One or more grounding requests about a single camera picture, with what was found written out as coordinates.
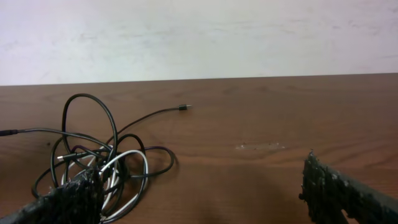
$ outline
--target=wood grain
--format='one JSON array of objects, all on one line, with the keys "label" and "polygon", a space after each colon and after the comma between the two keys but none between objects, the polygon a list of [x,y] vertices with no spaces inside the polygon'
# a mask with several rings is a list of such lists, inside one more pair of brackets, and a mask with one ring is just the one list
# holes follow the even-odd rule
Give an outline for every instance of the wood grain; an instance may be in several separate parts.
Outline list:
[{"label": "wood grain", "polygon": [[[179,165],[153,179],[118,223],[309,223],[298,194],[310,149],[398,198],[395,74],[0,87],[1,129],[59,129],[63,104],[75,93],[103,100],[118,128],[158,109],[194,105],[128,129],[146,146],[171,148]],[[102,140],[111,134],[105,113],[87,99],[72,103],[67,123]],[[0,216],[33,200],[30,186],[48,168],[57,137],[0,138]],[[135,148],[129,141],[120,150]],[[163,154],[151,158],[151,169],[167,163]]]}]

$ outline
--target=tangled cable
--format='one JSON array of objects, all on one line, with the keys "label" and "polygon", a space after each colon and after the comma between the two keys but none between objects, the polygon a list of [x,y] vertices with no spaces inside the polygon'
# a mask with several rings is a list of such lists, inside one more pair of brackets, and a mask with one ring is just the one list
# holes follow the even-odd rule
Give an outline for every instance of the tangled cable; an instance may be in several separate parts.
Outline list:
[{"label": "tangled cable", "polygon": [[[66,121],[67,121],[67,112],[68,112],[68,107],[69,104],[78,97],[85,97],[85,98],[90,98],[97,102],[102,109],[105,110],[105,113],[108,115],[109,121],[112,126],[113,130],[113,135],[106,141],[106,142],[101,142],[100,140],[86,135],[82,133],[69,133],[66,132]],[[148,177],[153,177],[159,174],[163,174],[164,172],[167,172],[168,170],[171,169],[171,167],[174,164],[175,160],[175,155],[174,153],[170,150],[167,149],[166,147],[162,146],[151,146],[151,147],[145,147],[144,144],[142,143],[141,139],[136,136],[135,134],[125,134],[119,138],[119,134],[123,132],[125,129],[128,127],[132,126],[133,124],[136,124],[140,121],[142,121],[145,118],[148,118],[154,114],[161,113],[161,112],[166,112],[166,111],[173,111],[173,110],[187,110],[187,108],[190,105],[180,105],[174,108],[168,108],[168,109],[163,109],[159,110],[156,112],[153,112],[151,114],[148,114],[136,121],[133,121],[120,129],[119,131],[116,129],[116,125],[114,122],[114,119],[112,117],[111,112],[109,109],[106,107],[106,105],[99,100],[97,97],[93,95],[89,95],[86,93],[80,93],[71,96],[67,102],[65,103],[65,107],[63,109],[63,114],[62,114],[62,129],[61,131],[56,130],[56,129],[48,129],[48,128],[32,128],[32,129],[20,129],[20,130],[5,130],[5,131],[0,131],[0,136],[7,136],[7,135],[12,135],[12,134],[18,134],[18,133],[29,133],[29,132],[36,132],[36,131],[42,131],[42,132],[50,132],[50,133],[57,133],[61,134],[62,137],[60,137],[54,144],[51,154],[50,154],[50,168],[47,169],[42,175],[39,176],[39,178],[35,181],[35,183],[32,186],[32,194],[35,198],[39,198],[40,195],[37,191],[37,185],[39,182],[48,174],[51,173],[52,177],[52,182],[53,186],[57,188],[59,186],[58,180],[57,180],[57,175],[55,173],[55,168],[58,166],[65,164],[65,170],[62,175],[61,179],[61,185],[64,183],[68,182],[68,171],[74,166],[77,165],[81,167],[83,172],[85,169],[88,169],[90,167],[97,167],[99,170],[99,173],[102,175],[102,181],[105,184],[106,187],[104,188],[104,194],[105,194],[105,199],[104,199],[104,204],[103,208],[101,211],[101,223],[107,224],[107,223],[112,223],[115,222],[116,220],[119,220],[123,216],[125,216],[127,213],[129,213],[139,202],[142,193],[147,186],[147,181]],[[67,137],[75,137],[75,138],[80,138],[80,139],[85,139],[94,143],[99,144],[101,147],[99,149],[95,150],[90,150],[85,146],[77,145],[74,146],[72,149],[69,146],[68,139]],[[126,152],[118,152],[118,145],[126,138],[134,138],[140,145],[139,150],[130,150]],[[58,148],[58,145],[63,142],[65,145],[65,149],[67,151],[67,154],[64,156],[58,156],[57,158],[60,160],[60,162],[55,163],[55,151]],[[76,152],[77,149],[81,149],[83,152]],[[170,156],[170,164],[156,172],[149,172],[148,169],[148,161],[146,158],[146,151],[148,150],[153,150],[153,149],[160,149],[166,151],[169,156]],[[130,174],[130,170],[125,164],[125,158],[127,155],[130,154],[139,154],[142,157],[143,160],[143,174],[142,175],[132,175]],[[87,165],[84,165],[82,163],[83,160],[85,159],[90,159],[90,161],[87,163]],[[141,182],[141,187],[135,196],[133,196],[130,201],[128,201],[126,204],[124,204],[120,209],[116,210],[117,207],[120,205],[121,197],[123,194],[124,190],[124,183],[125,181],[129,179],[142,179]],[[113,201],[112,204],[109,204],[111,199],[113,197],[116,197],[116,199]]]}]

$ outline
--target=wall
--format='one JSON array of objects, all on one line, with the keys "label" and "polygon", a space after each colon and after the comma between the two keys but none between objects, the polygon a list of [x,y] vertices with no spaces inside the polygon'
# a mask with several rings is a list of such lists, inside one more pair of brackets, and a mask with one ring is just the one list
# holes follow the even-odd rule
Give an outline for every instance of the wall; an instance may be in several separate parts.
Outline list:
[{"label": "wall", "polygon": [[396,0],[0,1],[0,85],[384,72]]}]

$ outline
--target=cable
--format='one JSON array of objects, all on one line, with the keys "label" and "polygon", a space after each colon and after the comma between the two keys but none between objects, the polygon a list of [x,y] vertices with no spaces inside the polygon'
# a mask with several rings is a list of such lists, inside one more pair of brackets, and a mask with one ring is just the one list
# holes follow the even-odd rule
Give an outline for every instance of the cable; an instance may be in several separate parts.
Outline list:
[{"label": "cable", "polygon": [[[106,141],[102,142],[92,136],[89,136],[87,134],[82,134],[82,133],[69,133],[66,131],[66,120],[67,120],[67,113],[68,113],[68,108],[70,103],[79,97],[85,97],[89,98],[97,104],[99,104],[102,109],[105,111],[109,122],[111,123],[113,135]],[[56,134],[61,134],[62,136],[55,142],[51,152],[50,152],[50,168],[47,169],[43,174],[39,176],[39,178],[34,182],[32,185],[32,195],[35,198],[39,198],[40,194],[37,191],[37,186],[39,182],[48,174],[51,174],[52,178],[52,183],[53,187],[57,188],[59,187],[58,180],[57,180],[57,175],[55,173],[55,169],[59,167],[62,164],[65,164],[65,170],[63,172],[62,178],[61,178],[61,185],[65,184],[68,182],[68,171],[75,165],[80,167],[82,171],[80,171],[77,175],[81,174],[82,172],[85,171],[85,169],[89,169],[91,167],[95,167],[98,170],[100,170],[100,175],[102,175],[102,181],[104,184],[106,184],[106,187],[104,189],[104,204],[103,204],[103,209],[101,212],[102,219],[101,223],[102,224],[109,224],[112,222],[115,222],[116,220],[119,220],[126,214],[128,214],[140,201],[143,191],[145,190],[148,182],[149,177],[157,176],[160,174],[163,174],[164,172],[167,172],[170,170],[174,164],[175,161],[175,155],[174,153],[170,150],[167,149],[166,147],[163,146],[150,146],[150,147],[145,147],[144,143],[141,141],[141,139],[135,135],[135,134],[125,134],[121,137],[119,135],[125,131],[128,127],[142,121],[143,119],[146,119],[150,116],[153,116],[158,113],[166,112],[166,111],[175,111],[175,110],[187,110],[190,105],[179,105],[173,108],[167,108],[163,110],[158,110],[155,111],[151,114],[145,115],[129,124],[127,124],[125,127],[120,129],[119,131],[116,129],[116,125],[114,122],[114,119],[112,117],[112,114],[110,110],[106,107],[106,105],[99,100],[97,97],[86,94],[86,93],[80,93],[71,96],[67,102],[65,103],[65,106],[63,108],[63,114],[62,114],[62,128],[61,130],[56,130],[56,129],[49,129],[49,128],[30,128],[30,129],[10,129],[10,130],[3,130],[0,131],[0,136],[8,136],[8,135],[13,135],[13,134],[19,134],[19,133],[30,133],[30,132],[48,132],[48,133],[56,133]],[[69,146],[69,142],[67,137],[74,137],[74,138],[80,138],[84,139],[87,141],[94,142],[101,147],[98,149],[88,149],[85,146],[77,145],[74,146],[72,149]],[[134,138],[138,144],[140,145],[140,149],[138,150],[130,150],[127,152],[118,152],[118,145],[125,139],[127,138]],[[62,156],[58,156],[57,159],[60,160],[60,162],[55,163],[55,155],[57,148],[59,144],[63,142],[66,150],[66,154]],[[76,152],[77,149],[81,149],[83,152]],[[152,173],[149,172],[149,165],[148,161],[146,158],[146,151],[148,150],[154,150],[154,149],[159,149],[159,150],[164,150],[168,153],[170,156],[170,164],[158,171],[154,171]],[[130,170],[128,169],[128,166],[126,165],[126,156],[130,154],[139,154],[142,157],[142,174],[130,174]],[[127,203],[124,205],[120,205],[120,201],[122,201],[123,197],[123,190],[124,186],[126,184],[126,181],[129,179],[139,179],[141,180],[141,187],[135,196],[133,196],[132,199],[130,199]]]}]

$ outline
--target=black cable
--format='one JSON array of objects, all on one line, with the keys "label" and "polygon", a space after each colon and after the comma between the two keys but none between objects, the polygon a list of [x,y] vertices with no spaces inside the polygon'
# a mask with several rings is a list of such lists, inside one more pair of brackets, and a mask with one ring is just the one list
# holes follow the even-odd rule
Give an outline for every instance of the black cable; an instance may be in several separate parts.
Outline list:
[{"label": "black cable", "polygon": [[[68,112],[68,107],[70,105],[70,103],[78,97],[86,97],[86,98],[90,98],[92,100],[94,100],[95,102],[97,102],[102,109],[104,109],[105,113],[107,114],[109,121],[111,123],[111,127],[113,130],[113,135],[112,137],[110,137],[106,142],[102,142],[92,136],[86,135],[86,134],[82,134],[82,133],[69,133],[66,132],[66,120],[67,120],[67,112]],[[86,94],[86,93],[80,93],[80,94],[76,94],[71,96],[67,102],[65,103],[64,109],[63,109],[63,114],[62,114],[62,130],[56,130],[56,129],[49,129],[49,128],[31,128],[31,129],[20,129],[20,130],[16,130],[16,129],[12,129],[12,130],[4,130],[4,131],[0,131],[0,136],[8,136],[8,135],[12,135],[12,134],[18,134],[18,133],[29,133],[29,132],[36,132],[36,131],[40,131],[40,132],[48,132],[48,133],[57,133],[57,134],[61,134],[62,137],[60,137],[54,144],[51,153],[50,153],[50,168],[47,169],[43,174],[41,174],[39,176],[39,178],[34,182],[34,184],[32,185],[32,195],[35,198],[39,198],[40,194],[37,191],[37,186],[39,184],[39,182],[48,174],[51,173],[52,176],[52,182],[55,188],[59,187],[58,184],[58,180],[57,180],[57,176],[55,173],[55,169],[62,165],[65,164],[65,171],[64,171],[64,179],[63,181],[66,183],[67,182],[67,177],[68,177],[68,170],[69,170],[69,163],[71,161],[73,161],[76,165],[78,165],[79,167],[81,167],[83,169],[82,172],[84,172],[85,169],[88,169],[89,167],[87,165],[84,165],[83,163],[81,163],[78,159],[85,157],[85,156],[94,156],[95,157],[95,167],[101,167],[101,166],[105,166],[105,164],[108,164],[110,160],[114,159],[115,156],[120,155],[120,152],[118,152],[118,145],[125,140],[126,138],[134,138],[140,145],[140,150],[142,151],[142,153],[145,155],[147,150],[153,150],[153,149],[160,149],[160,150],[165,150],[169,156],[170,156],[170,164],[160,170],[160,171],[156,171],[153,173],[148,173],[146,174],[146,167],[145,167],[145,163],[144,163],[144,170],[143,170],[143,174],[142,175],[131,175],[130,171],[125,163],[125,157],[128,155],[126,154],[125,156],[119,158],[117,161],[114,162],[114,164],[108,164],[108,168],[104,170],[103,172],[103,182],[105,183],[109,177],[109,172],[111,170],[113,170],[114,168],[116,169],[114,172],[114,175],[117,175],[119,180],[118,183],[115,184],[114,186],[110,187],[109,189],[105,190],[104,193],[105,195],[107,195],[108,193],[111,194],[109,195],[110,198],[114,198],[116,197],[115,200],[113,200],[113,203],[110,206],[107,206],[106,210],[103,210],[101,213],[103,215],[105,215],[106,217],[110,216],[111,213],[113,213],[115,211],[115,209],[118,207],[119,202],[121,201],[121,198],[123,196],[123,190],[124,190],[124,184],[127,180],[129,179],[141,179],[141,187],[140,190],[137,193],[137,197],[135,199],[135,201],[133,201],[127,208],[125,208],[122,212],[120,212],[119,214],[115,215],[113,218],[110,218],[109,220],[105,220],[102,223],[112,223],[115,222],[116,220],[119,220],[120,218],[122,218],[123,216],[125,216],[126,214],[128,214],[140,201],[143,191],[144,191],[144,187],[146,186],[146,182],[147,182],[147,178],[148,177],[153,177],[156,175],[160,175],[163,174],[164,172],[167,172],[168,170],[171,169],[171,167],[174,164],[174,160],[175,160],[175,155],[174,153],[170,150],[167,149],[166,147],[162,147],[162,146],[152,146],[152,147],[145,147],[143,142],[141,141],[141,139],[136,136],[135,134],[125,134],[123,136],[121,136],[120,138],[118,138],[118,134],[120,134],[121,132],[123,132],[124,130],[126,130],[128,127],[132,126],[133,124],[136,124],[140,121],[142,121],[143,119],[146,119],[152,115],[155,115],[157,113],[161,113],[161,112],[166,112],[166,111],[173,111],[173,110],[186,110],[190,105],[179,105],[178,107],[174,107],[174,108],[168,108],[168,109],[163,109],[163,110],[159,110],[156,112],[153,112],[151,114],[148,114],[146,116],[143,116],[142,118],[135,120],[131,123],[129,123],[128,125],[126,125],[125,127],[123,127],[121,130],[117,131],[116,129],[116,125],[114,122],[114,119],[112,117],[112,114],[110,112],[110,110],[106,107],[106,105],[99,100],[97,97]],[[91,141],[94,143],[97,143],[101,146],[100,149],[95,149],[95,150],[90,150],[85,146],[74,146],[73,149],[70,149],[67,137],[74,137],[74,138],[80,138],[80,139],[84,139],[87,141]],[[113,146],[109,146],[108,144],[112,141],[113,139]],[[65,154],[64,156],[58,156],[58,159],[61,159],[62,161],[55,163],[55,152],[58,148],[58,145],[61,142],[64,142],[65,145],[65,149],[67,151],[67,154]],[[83,150],[83,152],[75,152],[77,149],[81,149]]]}]

